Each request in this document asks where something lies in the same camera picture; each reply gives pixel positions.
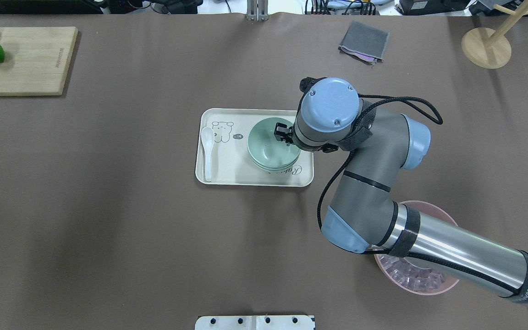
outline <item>white spoon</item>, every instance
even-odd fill
[[[201,144],[205,152],[205,181],[211,182],[211,151],[215,143],[215,134],[211,127],[205,127],[201,130]]]

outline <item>cutting board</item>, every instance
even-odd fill
[[[0,27],[0,96],[62,95],[76,27]]]

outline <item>brown table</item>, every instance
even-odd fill
[[[384,63],[340,54],[353,19],[390,31]],[[344,152],[316,154],[306,188],[194,177],[203,111],[294,109],[302,77],[343,77],[426,98],[444,118],[394,200],[429,201],[528,251],[528,18],[501,69],[460,46],[501,20],[0,16],[80,31],[63,96],[0,98],[0,329],[188,330],[200,315],[266,313],[315,315],[320,330],[528,329],[525,308],[472,284],[409,294],[327,242],[316,203]]]

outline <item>gray cloth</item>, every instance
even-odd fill
[[[390,32],[369,27],[359,22],[352,22],[339,48],[363,61],[369,62],[367,57],[384,60],[388,36],[390,36]]]

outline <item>black cable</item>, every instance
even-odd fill
[[[165,8],[164,5],[163,5],[162,8],[160,9],[160,11],[157,11],[157,10],[154,8],[153,4],[155,4],[155,2],[153,2],[152,4],[150,4],[150,9],[152,9],[154,12],[157,12],[157,13],[160,13],[160,14],[163,14],[163,15],[167,15],[167,14],[169,14],[169,12],[164,12],[164,8]]]
[[[368,5],[367,5],[367,8],[368,8],[368,11],[367,11],[367,15],[376,15],[376,5],[373,4],[371,1],[368,2]]]
[[[376,107],[378,107],[380,105],[383,105],[385,103],[390,103],[390,102],[402,102],[402,103],[405,103],[405,104],[411,106],[413,109],[419,111],[419,113],[421,113],[422,115],[424,115],[425,117],[427,117],[428,119],[430,119],[431,121],[436,123],[437,125],[442,125],[443,124],[443,119],[442,119],[440,113],[438,112],[438,110],[433,106],[433,104],[431,104],[427,100],[424,100],[424,99],[421,99],[421,98],[416,98],[416,97],[413,97],[413,96],[402,96],[402,97],[395,98],[395,97],[392,97],[392,96],[364,95],[364,94],[358,94],[358,96],[360,98],[383,99],[383,100],[378,101],[376,103],[373,103],[373,104],[369,105],[366,109],[364,109],[360,113],[358,118],[356,118],[356,120],[352,124],[352,127],[356,127],[356,125],[361,121],[361,119],[365,115],[367,115],[370,111],[375,109]],[[410,103],[409,101],[420,102],[420,103],[423,103],[424,105],[427,105],[433,111],[433,114],[435,115],[435,118],[432,117],[431,115],[427,114],[425,111],[423,111],[419,107],[417,107],[414,104]],[[325,188],[323,188],[323,192],[321,192],[321,196],[319,197],[319,202],[317,203],[317,223],[319,224],[319,230],[321,230],[321,228],[323,227],[323,223],[321,223],[321,206],[323,205],[323,199],[325,198],[325,194],[327,194],[327,191],[329,190],[331,184],[333,184],[333,182],[335,182],[335,180],[337,179],[337,177],[339,177],[341,172],[343,172],[346,169],[346,167],[348,166],[350,161],[352,161],[352,159],[354,158],[355,154],[356,154],[356,150],[355,149],[350,151],[350,154],[346,158],[346,161],[344,161],[344,163],[337,170],[337,172],[335,172],[333,177],[331,177],[331,179],[329,179],[329,182],[327,183]],[[385,253],[389,253],[389,252],[390,252],[389,249],[369,249],[369,250],[366,250],[366,251],[364,251],[364,252],[362,252],[360,254],[385,254]],[[476,271],[474,269],[465,267],[463,265],[456,264],[456,263],[453,263],[451,261],[447,261],[445,259],[442,259],[442,258],[439,258],[439,257],[435,257],[433,255],[426,255],[426,254],[422,254],[422,253],[413,253],[413,252],[411,252],[411,253],[408,254],[408,256],[411,257],[411,258],[415,258],[415,259],[421,259],[421,260],[425,260],[425,261],[430,261],[431,263],[436,263],[436,264],[439,264],[439,265],[442,265],[442,266],[445,266],[445,267],[448,267],[448,268],[455,269],[455,270],[460,271],[460,272],[465,272],[466,274],[481,278],[482,280],[485,280],[485,281],[488,281],[488,282],[490,282],[492,284],[495,284],[496,286],[499,286],[499,287],[511,292],[512,294],[519,294],[519,288],[512,287],[509,284],[504,283],[501,280],[497,280],[496,278],[493,278],[490,275],[486,275],[486,274],[484,274],[482,272],[479,272],[479,271]]]
[[[360,115],[358,115],[358,117],[355,119],[355,121],[352,124],[352,127],[354,128],[354,130],[352,132],[350,132],[346,136],[346,138],[356,134],[362,128],[362,127],[358,127],[358,123],[360,123],[360,121],[363,119],[363,117],[365,115],[367,115],[370,111],[372,111],[376,107],[381,106],[381,105],[383,105],[385,103],[390,103],[390,102],[403,102],[406,105],[411,106],[413,109],[419,111],[419,113],[421,113],[422,115],[424,115],[425,117],[427,117],[428,119],[430,119],[431,121],[436,123],[437,125],[441,125],[441,124],[444,123],[443,119],[441,118],[440,113],[433,106],[433,104],[431,104],[430,102],[428,102],[427,100],[424,100],[422,98],[415,98],[414,96],[401,96],[401,97],[398,97],[398,98],[394,98],[392,96],[366,95],[366,94],[358,94],[358,97],[367,98],[367,99],[383,99],[383,100],[369,105],[366,109],[364,109],[360,113]],[[410,103],[409,101],[420,102],[420,103],[423,103],[424,105],[427,105],[431,109],[431,111],[433,111],[433,114],[435,115],[436,118],[433,118],[431,115],[429,115],[428,113],[423,111],[421,108],[419,108],[419,107],[415,106],[414,104]],[[327,191],[329,190],[331,184],[333,184],[333,182],[336,180],[337,177],[339,177],[341,172],[343,172],[346,169],[346,167],[350,164],[350,161],[352,161],[352,158],[354,157],[355,152],[356,152],[355,150],[350,151],[350,155],[347,157],[346,161],[344,161],[344,163],[341,165],[341,167],[338,169],[338,171],[335,172],[333,177],[331,177],[331,179],[329,179],[329,182],[327,182],[327,184],[325,185],[325,188],[323,189],[323,192],[321,193],[321,196],[319,197],[319,202],[317,203],[317,223],[319,224],[319,230],[321,230],[321,226],[323,225],[323,223],[321,223],[321,206],[323,205],[323,200],[325,198],[325,194],[327,194]]]
[[[353,4],[362,4],[362,6],[363,6],[363,5],[364,5],[364,2],[362,2],[361,0],[354,0],[354,1],[350,2],[350,4],[349,4],[349,5],[347,6],[347,8],[346,8],[346,11],[344,11],[344,12],[342,13],[342,15],[347,15],[347,12],[350,10],[350,8],[351,8],[351,6],[352,6]]]
[[[363,99],[393,99],[394,98],[393,96],[373,95],[373,94],[358,94],[358,97],[359,98],[363,98]],[[433,114],[435,115],[436,118],[433,118],[427,112],[423,111],[423,109],[421,109],[420,107],[417,107],[416,105],[412,104],[408,100],[401,100],[400,101],[402,103],[405,103],[409,107],[412,107],[413,109],[415,109],[416,111],[418,111],[419,113],[421,113],[422,115],[424,115],[425,117],[430,119],[430,121],[433,121],[437,125],[442,125],[444,123],[444,120],[441,118],[440,113],[433,106],[433,104],[431,104],[429,101],[421,99],[421,98],[415,98],[413,96],[403,96],[403,98],[414,98],[416,100],[412,100],[412,101],[420,102],[420,103],[423,103],[424,105],[428,106],[429,109],[431,109],[431,111],[433,111]]]
[[[472,276],[476,276],[478,278],[482,278],[482,280],[486,280],[486,281],[488,281],[488,282],[490,282],[492,284],[495,284],[495,286],[500,286],[501,288],[509,291],[512,294],[518,294],[519,293],[519,289],[514,288],[514,287],[502,282],[501,280],[497,280],[496,278],[493,278],[492,276],[486,275],[486,274],[484,274],[482,272],[475,271],[472,268],[468,268],[468,267],[465,267],[465,266],[462,266],[462,265],[459,265],[459,264],[456,264],[456,263],[452,263],[451,261],[447,261],[447,260],[439,258],[439,257],[434,257],[432,255],[426,255],[426,254],[415,253],[415,252],[409,252],[408,257],[415,258],[415,259],[421,259],[421,260],[425,260],[425,261],[430,261],[431,263],[434,263],[434,264],[439,264],[439,265],[442,265],[442,266],[446,266],[448,268],[452,268],[452,269],[458,270],[460,272],[465,272],[466,274],[469,274],[469,275],[472,275]]]
[[[152,6],[152,2],[151,2],[148,6],[145,6],[145,7],[136,7],[136,6],[132,5],[132,3],[130,2],[130,0],[127,0],[127,4],[130,5],[130,7],[132,7],[132,8],[136,8],[136,9],[146,9],[146,8],[148,8],[149,6]]]
[[[321,192],[321,196],[319,197],[319,202],[317,203],[317,223],[319,223],[319,230],[321,230],[321,226],[323,226],[323,223],[321,223],[321,206],[323,204],[323,199],[325,198],[325,194],[327,194],[327,190],[329,190],[329,187],[331,184],[333,184],[333,181],[336,180],[337,177],[341,174],[341,172],[346,169],[347,165],[352,161],[352,158],[354,158],[354,154],[356,154],[355,150],[350,151],[350,155],[347,157],[346,161],[344,161],[343,165],[335,172],[333,177],[329,179],[329,182],[325,185],[325,188],[323,188],[323,192]]]

